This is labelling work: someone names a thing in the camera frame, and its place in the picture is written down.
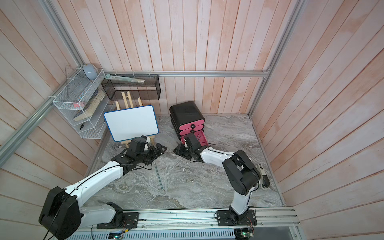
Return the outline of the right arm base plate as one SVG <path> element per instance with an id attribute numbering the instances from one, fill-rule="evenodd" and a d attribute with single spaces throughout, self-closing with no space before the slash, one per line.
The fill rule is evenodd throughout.
<path id="1" fill-rule="evenodd" d="M 255 211 L 248 209 L 238 215 L 234 210 L 216 211 L 215 218 L 219 226 L 256 226 L 257 220 Z"/>

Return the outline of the green pencil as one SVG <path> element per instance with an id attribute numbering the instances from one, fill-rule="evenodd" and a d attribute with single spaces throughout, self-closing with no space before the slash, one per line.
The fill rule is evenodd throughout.
<path id="1" fill-rule="evenodd" d="M 164 191 L 164 186 L 163 186 L 163 183 L 162 183 L 162 180 L 161 180 L 161 177 L 160 177 L 160 173 L 159 173 L 159 170 L 158 170 L 158 167 L 157 167 L 157 164 L 155 163 L 155 170 L 156 170 L 156 174 L 157 174 L 157 177 L 158 177 L 158 180 L 159 180 L 159 184 L 160 184 L 160 187 L 161 187 L 161 190 Z"/>

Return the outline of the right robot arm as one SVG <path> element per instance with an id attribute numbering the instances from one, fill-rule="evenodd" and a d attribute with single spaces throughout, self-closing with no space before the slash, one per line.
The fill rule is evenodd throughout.
<path id="1" fill-rule="evenodd" d="M 179 144 L 174 153 L 187 160 L 224 168 L 235 191 L 230 210 L 237 216 L 242 216 L 249 210 L 251 193 L 263 184 L 262 173 L 244 151 L 223 152 L 199 144 L 190 147 Z"/>

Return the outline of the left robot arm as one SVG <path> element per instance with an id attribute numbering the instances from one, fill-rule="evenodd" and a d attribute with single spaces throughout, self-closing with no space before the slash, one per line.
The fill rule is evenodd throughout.
<path id="1" fill-rule="evenodd" d="M 78 229 L 122 229 L 129 225 L 124 211 L 117 204 L 108 202 L 99 207 L 85 208 L 84 203 L 109 183 L 127 173 L 146 169 L 163 155 L 167 148 L 159 143 L 149 146 L 146 141 L 132 141 L 128 148 L 113 157 L 104 167 L 66 188 L 55 187 L 46 197 L 39 223 L 58 240 L 65 240 Z"/>

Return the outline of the black drawer cabinet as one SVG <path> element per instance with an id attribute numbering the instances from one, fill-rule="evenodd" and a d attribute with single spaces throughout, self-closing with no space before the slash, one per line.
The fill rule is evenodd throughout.
<path id="1" fill-rule="evenodd" d="M 188 101 L 181 104 L 176 104 L 170 107 L 171 123 L 176 131 L 176 134 L 181 140 L 179 126 L 204 119 L 203 114 L 198 109 L 194 101 Z"/>

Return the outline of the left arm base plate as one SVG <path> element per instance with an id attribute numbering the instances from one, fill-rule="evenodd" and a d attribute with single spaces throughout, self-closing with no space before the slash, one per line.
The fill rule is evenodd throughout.
<path id="1" fill-rule="evenodd" d="M 97 229 L 136 229 L 139 215 L 138 212 L 117 213 L 110 223 L 98 224 Z"/>

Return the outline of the pink bottom drawer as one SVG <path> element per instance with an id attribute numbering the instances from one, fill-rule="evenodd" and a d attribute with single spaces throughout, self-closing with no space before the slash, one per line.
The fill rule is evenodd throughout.
<path id="1" fill-rule="evenodd" d="M 181 142 L 183 144 L 185 144 L 185 137 L 187 137 L 187 136 L 189 136 L 191 134 L 195 135 L 196 139 L 200 142 L 200 144 L 202 146 L 208 146 L 209 145 L 203 130 L 200 130 L 200 131 L 197 131 L 197 132 L 193 132 L 193 133 L 181 136 Z"/>

